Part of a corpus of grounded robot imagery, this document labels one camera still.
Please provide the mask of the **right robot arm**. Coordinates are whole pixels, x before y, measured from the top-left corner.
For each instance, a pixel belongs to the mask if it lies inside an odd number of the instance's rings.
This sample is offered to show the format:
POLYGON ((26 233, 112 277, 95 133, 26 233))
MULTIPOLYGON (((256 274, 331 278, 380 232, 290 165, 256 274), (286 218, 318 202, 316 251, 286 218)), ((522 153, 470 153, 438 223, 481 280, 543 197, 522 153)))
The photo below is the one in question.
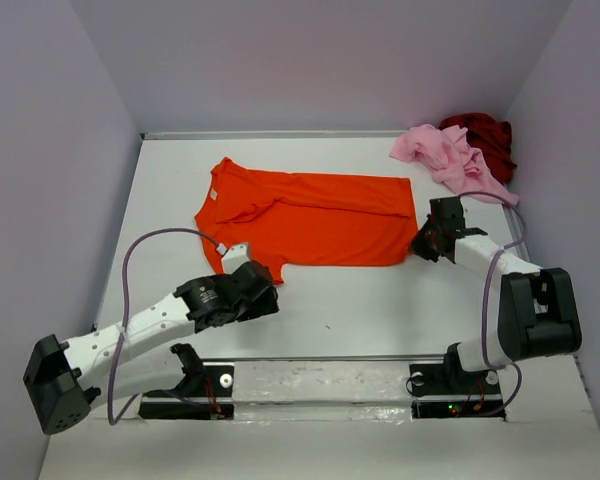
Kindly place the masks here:
POLYGON ((545 269, 500 246, 480 228, 468 227, 460 197, 432 199, 424 226, 410 245, 412 254, 436 262, 446 258, 484 281, 477 338, 452 344, 439 364, 413 366, 411 391, 451 391, 491 371, 538 357, 569 355, 582 345, 571 277, 562 268, 545 269))

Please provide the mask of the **orange t shirt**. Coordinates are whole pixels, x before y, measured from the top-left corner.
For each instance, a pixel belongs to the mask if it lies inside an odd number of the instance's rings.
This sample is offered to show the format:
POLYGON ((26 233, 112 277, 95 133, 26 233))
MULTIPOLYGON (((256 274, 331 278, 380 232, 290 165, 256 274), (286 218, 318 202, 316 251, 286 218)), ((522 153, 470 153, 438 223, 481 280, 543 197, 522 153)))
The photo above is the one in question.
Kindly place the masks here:
POLYGON ((407 178, 255 170, 229 158, 212 169, 195 222, 227 247, 248 243, 277 284, 288 264, 400 264, 419 230, 407 178))

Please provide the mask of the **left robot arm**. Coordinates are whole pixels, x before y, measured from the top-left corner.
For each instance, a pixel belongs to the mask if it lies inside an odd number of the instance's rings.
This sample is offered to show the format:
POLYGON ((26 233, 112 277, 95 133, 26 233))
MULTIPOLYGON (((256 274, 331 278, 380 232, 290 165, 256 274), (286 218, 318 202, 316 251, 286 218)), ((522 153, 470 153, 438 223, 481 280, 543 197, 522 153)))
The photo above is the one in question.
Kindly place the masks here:
POLYGON ((269 269, 247 261, 231 274, 189 280, 104 329, 64 341, 43 337, 23 374, 42 432, 61 433, 118 399, 196 387, 204 366, 187 337, 278 310, 269 269))

